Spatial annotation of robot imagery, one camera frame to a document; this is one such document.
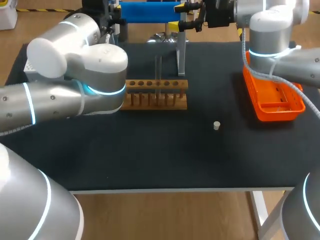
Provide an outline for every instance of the floor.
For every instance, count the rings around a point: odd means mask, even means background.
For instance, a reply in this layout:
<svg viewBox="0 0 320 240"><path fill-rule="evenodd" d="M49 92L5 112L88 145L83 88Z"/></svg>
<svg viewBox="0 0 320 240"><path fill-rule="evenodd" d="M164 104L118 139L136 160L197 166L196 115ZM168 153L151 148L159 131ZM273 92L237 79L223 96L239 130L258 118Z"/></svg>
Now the floor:
<svg viewBox="0 0 320 240"><path fill-rule="evenodd" d="M77 9L81 0L18 0L18 8ZM319 0L311 0L311 10L320 10ZM28 43L57 24L65 13L20 12L14 30L0 31L0 85L8 77L23 43ZM129 41L145 42L163 24L129 26ZM239 41L234 24L190 30L191 42ZM296 26L292 39L304 48L320 46L320 15L310 15L307 23ZM265 191L268 212L282 196L281 191ZM83 208L83 240L256 240L249 196L245 192L148 193L77 195ZM279 232L274 240L282 240Z"/></svg>

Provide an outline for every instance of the small white cylinder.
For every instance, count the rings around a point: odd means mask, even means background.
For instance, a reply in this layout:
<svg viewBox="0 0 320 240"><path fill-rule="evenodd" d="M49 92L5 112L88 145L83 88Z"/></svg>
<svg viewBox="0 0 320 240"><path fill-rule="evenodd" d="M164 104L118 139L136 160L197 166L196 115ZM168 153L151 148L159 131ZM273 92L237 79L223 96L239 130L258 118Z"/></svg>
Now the small white cylinder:
<svg viewBox="0 0 320 240"><path fill-rule="evenodd" d="M219 127L220 127L220 122L219 121L215 121L214 123L213 123L213 128L214 128L214 130L218 130L219 129Z"/></svg>

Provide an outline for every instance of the blue object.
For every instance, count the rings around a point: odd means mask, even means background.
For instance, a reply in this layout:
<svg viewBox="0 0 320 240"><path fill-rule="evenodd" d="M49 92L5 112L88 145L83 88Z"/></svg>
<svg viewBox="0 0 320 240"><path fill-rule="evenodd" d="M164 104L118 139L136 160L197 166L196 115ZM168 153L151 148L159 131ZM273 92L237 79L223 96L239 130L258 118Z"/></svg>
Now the blue object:
<svg viewBox="0 0 320 240"><path fill-rule="evenodd" d="M172 2L120 2L121 17L128 24L166 24L180 20L174 7L179 1Z"/></svg>

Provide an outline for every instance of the black table mat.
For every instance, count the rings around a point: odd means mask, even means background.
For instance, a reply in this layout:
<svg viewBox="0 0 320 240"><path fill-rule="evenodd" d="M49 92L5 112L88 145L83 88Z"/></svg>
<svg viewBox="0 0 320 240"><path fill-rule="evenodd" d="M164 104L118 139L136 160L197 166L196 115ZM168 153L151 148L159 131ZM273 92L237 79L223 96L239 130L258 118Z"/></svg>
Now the black table mat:
<svg viewBox="0 0 320 240"><path fill-rule="evenodd" d="M128 79L176 79L173 45L125 44ZM7 84L25 82L26 46ZM242 76L240 42L189 43L188 110L119 111L38 123L0 142L71 191L294 187L318 165L320 122L257 120ZM304 87L320 106L318 90ZM213 122L221 122L219 131Z"/></svg>

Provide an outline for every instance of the orange basket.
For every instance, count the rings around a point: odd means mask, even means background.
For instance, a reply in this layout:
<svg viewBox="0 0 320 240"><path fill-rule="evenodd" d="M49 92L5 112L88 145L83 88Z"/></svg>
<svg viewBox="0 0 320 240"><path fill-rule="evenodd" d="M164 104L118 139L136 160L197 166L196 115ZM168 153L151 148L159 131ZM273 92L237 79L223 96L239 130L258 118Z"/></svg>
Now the orange basket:
<svg viewBox="0 0 320 240"><path fill-rule="evenodd" d="M246 52L248 63L250 54ZM302 98L284 83L260 80L243 68L246 87L258 119L262 122L292 121L303 113L306 106ZM300 84L294 83L301 91Z"/></svg>

